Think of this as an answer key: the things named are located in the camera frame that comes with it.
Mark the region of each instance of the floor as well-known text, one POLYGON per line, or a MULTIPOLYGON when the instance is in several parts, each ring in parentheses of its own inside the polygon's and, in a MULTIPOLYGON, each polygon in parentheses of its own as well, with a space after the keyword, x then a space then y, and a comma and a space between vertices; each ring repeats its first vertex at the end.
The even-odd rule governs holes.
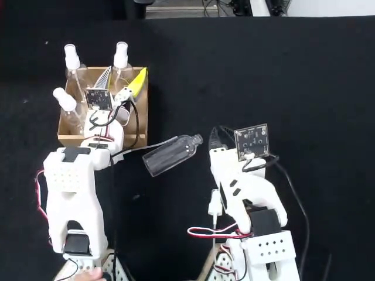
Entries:
POLYGON ((156 0, 147 7, 147 19, 234 16, 229 0, 156 0))

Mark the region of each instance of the white wall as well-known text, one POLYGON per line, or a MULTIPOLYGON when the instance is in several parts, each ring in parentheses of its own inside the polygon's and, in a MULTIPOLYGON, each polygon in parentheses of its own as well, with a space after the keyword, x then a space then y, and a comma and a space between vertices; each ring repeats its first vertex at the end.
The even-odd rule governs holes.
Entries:
POLYGON ((375 15, 375 0, 292 0, 288 16, 375 15))

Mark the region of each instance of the circuit board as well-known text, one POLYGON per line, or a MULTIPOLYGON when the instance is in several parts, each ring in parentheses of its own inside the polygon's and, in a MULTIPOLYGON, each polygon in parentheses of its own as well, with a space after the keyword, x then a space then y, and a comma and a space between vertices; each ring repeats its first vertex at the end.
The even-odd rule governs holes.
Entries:
POLYGON ((238 161, 246 160, 245 155, 254 153, 254 158, 270 155, 267 124, 234 131, 238 161))
POLYGON ((89 109, 112 110, 111 94, 107 89, 85 90, 89 109))

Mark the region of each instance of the yellow object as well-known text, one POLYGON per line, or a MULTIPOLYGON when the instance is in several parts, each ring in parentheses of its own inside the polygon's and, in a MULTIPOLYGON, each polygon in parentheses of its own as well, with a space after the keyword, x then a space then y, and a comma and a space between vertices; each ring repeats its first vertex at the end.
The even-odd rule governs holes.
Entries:
POLYGON ((147 67, 144 67, 137 77, 134 78, 133 81, 128 85, 128 89, 130 89, 133 92, 133 97, 136 98, 138 94, 141 92, 142 86, 146 80, 147 75, 147 67))

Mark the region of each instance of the cable connector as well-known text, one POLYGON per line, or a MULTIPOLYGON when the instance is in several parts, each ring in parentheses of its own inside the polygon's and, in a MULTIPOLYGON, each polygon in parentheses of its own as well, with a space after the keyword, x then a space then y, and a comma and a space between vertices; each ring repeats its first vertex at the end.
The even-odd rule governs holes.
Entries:
POLYGON ((223 214, 223 205, 218 189, 212 190, 208 213, 213 216, 213 228, 216 229, 217 217, 223 214))

